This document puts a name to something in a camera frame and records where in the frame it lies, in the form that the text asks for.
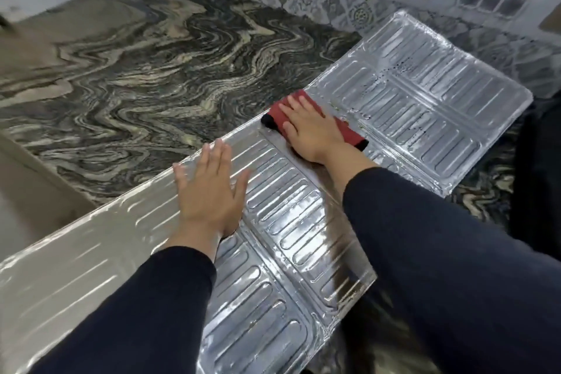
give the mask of dark navy sleeve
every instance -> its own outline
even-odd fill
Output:
[[[215,278],[198,250],[155,253],[30,373],[194,374]]]
[[[444,373],[561,372],[561,264],[381,168],[343,207],[398,312]]]

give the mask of silver foil mat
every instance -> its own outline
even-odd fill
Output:
[[[531,101],[404,12],[306,91],[369,139],[368,157],[439,195]],[[232,180],[253,175],[240,228],[218,250],[198,370],[296,373],[375,273],[322,167],[258,117],[224,138]],[[169,169],[0,264],[3,373],[27,371],[158,250],[177,225],[176,198]]]

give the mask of red cloth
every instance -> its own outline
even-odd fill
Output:
[[[316,111],[319,112],[321,115],[323,115],[323,112],[319,107],[319,105],[315,103],[313,99],[310,98],[310,96],[304,92],[303,89],[300,89],[299,91],[292,94],[292,97],[295,98],[296,100],[298,100],[301,96],[304,96],[306,100],[312,104],[312,106],[316,109]],[[286,136],[286,132],[284,131],[283,124],[284,122],[288,122],[289,119],[284,114],[284,112],[281,111],[279,107],[279,104],[281,103],[283,105],[290,107],[290,104],[288,103],[288,97],[284,98],[281,101],[275,102],[273,106],[270,108],[269,112],[263,116],[262,123],[269,128],[277,129],[286,139],[287,136]],[[366,148],[366,146],[368,145],[368,141],[365,138],[363,138],[355,131],[351,130],[348,124],[342,121],[341,119],[336,117],[335,122],[337,123],[337,127],[339,127],[339,130],[343,135],[343,139],[345,139],[345,142],[353,145],[354,147],[358,148],[361,151],[364,150],[364,148]]]

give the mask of granite countertop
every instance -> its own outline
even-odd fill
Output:
[[[74,0],[21,30],[33,44],[4,46],[0,64],[30,68],[0,76],[0,129],[98,204],[305,87],[360,40],[247,0]],[[519,124],[449,197],[503,228]],[[371,311],[402,342],[406,326],[378,297],[349,319]],[[328,372],[345,371],[338,340],[315,361],[339,367]]]

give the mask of hand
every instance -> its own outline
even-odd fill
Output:
[[[299,101],[289,96],[288,103],[290,107],[281,104],[280,109],[290,120],[283,124],[289,143],[306,160],[325,164],[328,153],[344,144],[335,119],[319,114],[304,96]]]
[[[217,139],[214,149],[202,147],[201,157],[191,180],[185,169],[173,165],[179,197],[179,227],[165,247],[184,245],[216,255],[218,242],[231,235],[240,222],[245,205],[249,170],[244,170],[230,187],[232,148]]]

